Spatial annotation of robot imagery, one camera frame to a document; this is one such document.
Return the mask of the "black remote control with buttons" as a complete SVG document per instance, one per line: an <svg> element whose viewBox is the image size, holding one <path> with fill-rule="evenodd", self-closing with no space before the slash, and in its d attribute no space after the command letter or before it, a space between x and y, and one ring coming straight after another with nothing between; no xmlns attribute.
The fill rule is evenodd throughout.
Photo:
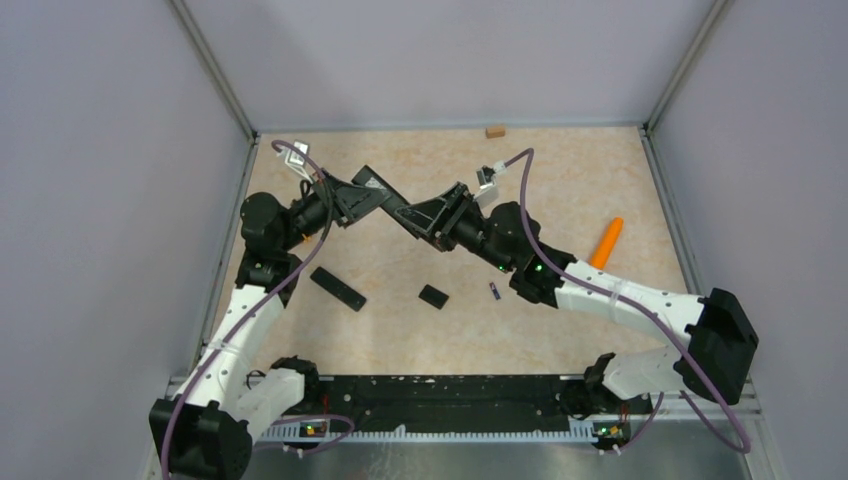
<svg viewBox="0 0 848 480"><path fill-rule="evenodd" d="M409 205L409 202L373 168L369 165L363 166L353 177L352 183L370 190L380 191L383 197L380 208L393 220L398 223L401 222L401 216L398 214L398 210Z"/></svg>

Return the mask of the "black battery cover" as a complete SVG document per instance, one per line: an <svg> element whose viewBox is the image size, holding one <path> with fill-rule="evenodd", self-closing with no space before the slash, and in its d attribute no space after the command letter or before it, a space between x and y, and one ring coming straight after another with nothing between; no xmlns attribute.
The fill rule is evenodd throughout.
<svg viewBox="0 0 848 480"><path fill-rule="evenodd" d="M418 298L428 305L441 310L449 300L449 295L430 284L425 284L420 291Z"/></svg>

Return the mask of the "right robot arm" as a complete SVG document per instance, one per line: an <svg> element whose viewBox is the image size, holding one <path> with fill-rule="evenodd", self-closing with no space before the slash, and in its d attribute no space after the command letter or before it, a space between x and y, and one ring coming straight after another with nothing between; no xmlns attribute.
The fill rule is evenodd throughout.
<svg viewBox="0 0 848 480"><path fill-rule="evenodd" d="M677 294L606 273L540 242L539 223L518 202L484 214L462 183L390 212L435 249L461 246L510 274L510 287L530 303L598 315L663 342L637 354L604 354L589 367L586 397L594 409L612 412L643 393L678 390L739 403L759 337L733 293Z"/></svg>

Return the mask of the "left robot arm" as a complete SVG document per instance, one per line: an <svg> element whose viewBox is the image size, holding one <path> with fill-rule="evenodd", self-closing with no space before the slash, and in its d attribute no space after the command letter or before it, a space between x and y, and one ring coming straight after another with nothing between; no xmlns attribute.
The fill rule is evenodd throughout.
<svg viewBox="0 0 848 480"><path fill-rule="evenodd" d="M300 198L289 206L268 192L251 194L241 204L245 250L226 313L188 379L149 412L165 479L174 474L239 479L254 445L287 410L303 414L319 404L321 388L303 368L274 368L250 387L251 364L321 247L315 245L305 259L292 249L311 236L324 243L332 225L356 223L390 194L327 172L301 184Z"/></svg>

